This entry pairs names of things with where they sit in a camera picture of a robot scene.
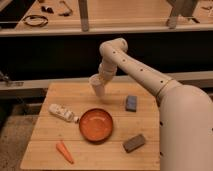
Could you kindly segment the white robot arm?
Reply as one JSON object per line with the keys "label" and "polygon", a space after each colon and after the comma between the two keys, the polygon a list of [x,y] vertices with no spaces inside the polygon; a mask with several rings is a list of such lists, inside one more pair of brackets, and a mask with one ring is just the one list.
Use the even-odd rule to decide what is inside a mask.
{"label": "white robot arm", "polygon": [[196,86],[175,79],[126,54],[118,38],[100,45],[101,77],[118,68],[143,86],[159,104],[160,171],[213,171],[213,101]]}

